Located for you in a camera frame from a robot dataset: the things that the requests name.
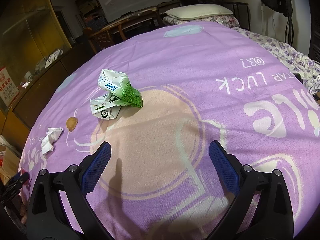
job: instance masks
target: black circular logo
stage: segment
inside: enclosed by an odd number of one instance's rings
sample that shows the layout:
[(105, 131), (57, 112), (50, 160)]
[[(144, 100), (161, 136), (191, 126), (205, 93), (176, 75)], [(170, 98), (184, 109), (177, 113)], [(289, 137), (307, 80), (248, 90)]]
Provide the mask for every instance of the black circular logo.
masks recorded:
[(108, 115), (109, 115), (109, 113), (108, 113), (107, 110), (102, 110), (102, 111), (101, 111), (101, 116), (102, 116), (103, 118), (108, 117)]

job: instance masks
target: metal screw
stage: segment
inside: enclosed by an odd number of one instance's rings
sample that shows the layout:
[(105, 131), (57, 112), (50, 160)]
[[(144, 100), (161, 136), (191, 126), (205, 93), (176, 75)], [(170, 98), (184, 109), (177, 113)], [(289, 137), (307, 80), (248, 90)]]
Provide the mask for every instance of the metal screw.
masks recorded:
[(281, 175), (281, 171), (279, 171), (279, 170), (274, 170), (274, 173), (275, 173), (277, 176), (280, 176), (280, 175)]
[(43, 176), (44, 174), (47, 173), (47, 170), (46, 169), (42, 169), (41, 171), (39, 171), (39, 175), (40, 176)]
[(247, 172), (252, 171), (252, 168), (251, 168), (250, 165), (244, 165), (244, 166), (243, 166), (243, 169), (244, 169), (245, 171), (247, 171)]
[(69, 166), (69, 171), (76, 171), (77, 170), (77, 168), (78, 168), (78, 166), (77, 165), (71, 165), (71, 166)]

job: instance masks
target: black device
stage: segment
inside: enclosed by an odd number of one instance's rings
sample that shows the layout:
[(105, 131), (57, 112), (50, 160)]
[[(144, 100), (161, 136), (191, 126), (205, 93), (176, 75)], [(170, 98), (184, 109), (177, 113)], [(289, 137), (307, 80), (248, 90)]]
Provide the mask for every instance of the black device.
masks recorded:
[[(241, 165), (216, 140), (210, 144), (209, 156), (225, 187), (235, 198), (207, 240), (293, 239), (292, 207), (280, 170), (265, 173), (255, 171), (250, 165)], [(110, 157), (111, 146), (103, 142), (79, 166), (70, 165), (65, 171), (56, 173), (42, 169), (29, 203), (27, 239), (114, 240), (85, 198), (88, 192), (93, 191)], [(66, 192), (83, 233), (71, 227), (59, 191)], [(246, 230), (237, 233), (256, 191), (261, 191), (261, 195), (251, 224)]]

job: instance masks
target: red and white poster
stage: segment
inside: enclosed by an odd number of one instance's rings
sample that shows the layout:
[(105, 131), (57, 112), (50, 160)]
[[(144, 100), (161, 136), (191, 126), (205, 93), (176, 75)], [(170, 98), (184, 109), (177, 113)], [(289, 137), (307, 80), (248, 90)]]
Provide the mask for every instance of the red and white poster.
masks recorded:
[(6, 106), (10, 106), (15, 97), (19, 94), (18, 88), (12, 82), (5, 67), (0, 68), (0, 97)]

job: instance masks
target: brown nut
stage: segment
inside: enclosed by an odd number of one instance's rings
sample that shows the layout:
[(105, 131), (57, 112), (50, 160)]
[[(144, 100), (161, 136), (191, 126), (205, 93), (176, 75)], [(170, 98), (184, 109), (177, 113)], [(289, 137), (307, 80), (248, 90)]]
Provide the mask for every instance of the brown nut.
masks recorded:
[(70, 117), (68, 120), (67, 120), (67, 123), (66, 123), (66, 125), (67, 125), (67, 128), (68, 128), (68, 130), (70, 131), (70, 132), (72, 132), (75, 128), (76, 128), (76, 126), (77, 126), (77, 124), (78, 124), (78, 118), (76, 118), (76, 117)]

